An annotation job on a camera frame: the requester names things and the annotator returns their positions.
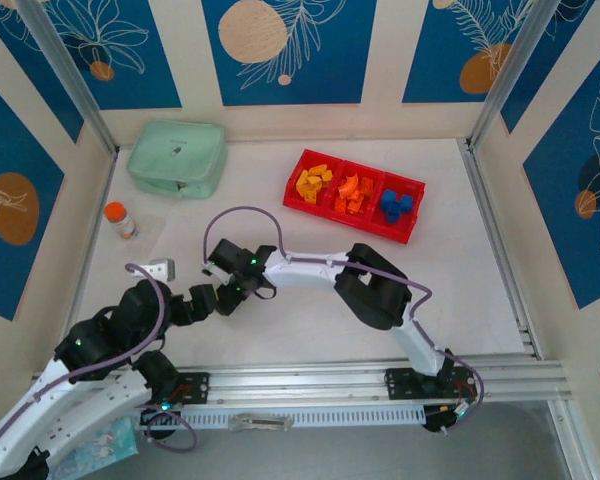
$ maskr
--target pill bottle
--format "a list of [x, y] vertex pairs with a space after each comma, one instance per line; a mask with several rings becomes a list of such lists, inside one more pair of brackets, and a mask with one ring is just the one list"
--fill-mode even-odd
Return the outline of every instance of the pill bottle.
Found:
[[104, 207], [104, 216], [115, 227], [118, 235], [130, 239], [136, 233], [136, 224], [120, 202], [111, 202]]

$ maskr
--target red compartment tray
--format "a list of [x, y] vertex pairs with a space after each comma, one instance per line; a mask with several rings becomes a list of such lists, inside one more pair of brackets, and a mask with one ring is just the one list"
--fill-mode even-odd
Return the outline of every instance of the red compartment tray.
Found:
[[[309, 170], [311, 167], [322, 164], [328, 165], [329, 169], [333, 172], [333, 179], [327, 188], [320, 190], [316, 204], [312, 205], [300, 196], [296, 190], [296, 182], [302, 170]], [[338, 186], [342, 179], [353, 176], [356, 173], [359, 179], [366, 177], [373, 180], [373, 192], [371, 197], [365, 197], [358, 213], [340, 213], [335, 210]], [[394, 175], [393, 173], [383, 172], [375, 168], [365, 167], [364, 165], [331, 157], [323, 153], [305, 150], [289, 177], [282, 203], [296, 210], [344, 223], [365, 232], [390, 238], [396, 242], [407, 243], [413, 227], [415, 227], [418, 220], [418, 210], [424, 196], [424, 187], [425, 184], [422, 182]], [[397, 223], [387, 222], [385, 214], [380, 208], [380, 198], [387, 189], [396, 192], [398, 198], [401, 198], [402, 195], [411, 195], [413, 197], [411, 212], [400, 215], [400, 220]]]

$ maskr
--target green bag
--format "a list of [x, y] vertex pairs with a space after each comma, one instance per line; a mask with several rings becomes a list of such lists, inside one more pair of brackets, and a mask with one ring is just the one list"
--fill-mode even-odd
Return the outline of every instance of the green bag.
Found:
[[209, 198], [227, 160], [219, 125], [150, 122], [136, 141], [127, 171], [138, 189], [176, 198]]

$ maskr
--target white floor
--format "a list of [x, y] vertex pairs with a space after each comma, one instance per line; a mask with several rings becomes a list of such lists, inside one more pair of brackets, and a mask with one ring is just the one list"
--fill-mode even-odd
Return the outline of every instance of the white floor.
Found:
[[[284, 186], [304, 148], [426, 182], [409, 244], [283, 207]], [[109, 200], [126, 203], [136, 217], [164, 218], [166, 226], [147, 258], [139, 258], [137, 248], [102, 222], [79, 320], [117, 304], [124, 290], [135, 284], [123, 268], [129, 261], [173, 258], [177, 278], [169, 286], [174, 294], [186, 294], [190, 286], [208, 283], [209, 277], [200, 272], [205, 226], [221, 210], [255, 205], [278, 217], [288, 250], [339, 252], [355, 242], [368, 243], [409, 278], [431, 287], [434, 297], [419, 310], [419, 318], [440, 346], [457, 354], [523, 351], [455, 140], [234, 144], [229, 147], [220, 186], [208, 200], [172, 200], [137, 191], [125, 169], [128, 157], [128, 151], [120, 153]], [[236, 218], [225, 217], [216, 224], [210, 249], [223, 237], [252, 251], [258, 245], [276, 243], [275, 229], [266, 217], [233, 215]], [[253, 297], [230, 317], [214, 314], [191, 327], [171, 328], [165, 353], [176, 366], [404, 356], [388, 334], [359, 322], [335, 292], [310, 289], [280, 291], [269, 302]]]

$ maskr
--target beige circle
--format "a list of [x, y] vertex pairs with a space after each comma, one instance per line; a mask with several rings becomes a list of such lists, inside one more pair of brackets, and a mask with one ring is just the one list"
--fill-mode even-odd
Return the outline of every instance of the beige circle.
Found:
[[444, 10], [445, 8], [449, 8], [453, 5], [455, 0], [432, 0], [433, 6], [438, 10]]
[[284, 20], [261, 0], [234, 3], [220, 19], [218, 33], [226, 52], [241, 63], [271, 60], [287, 44]]
[[[38, 0], [38, 3], [48, 2], [49, 0]], [[16, 9], [16, 4], [13, 3], [13, 0], [0, 0], [0, 5], [4, 5], [11, 10]]]

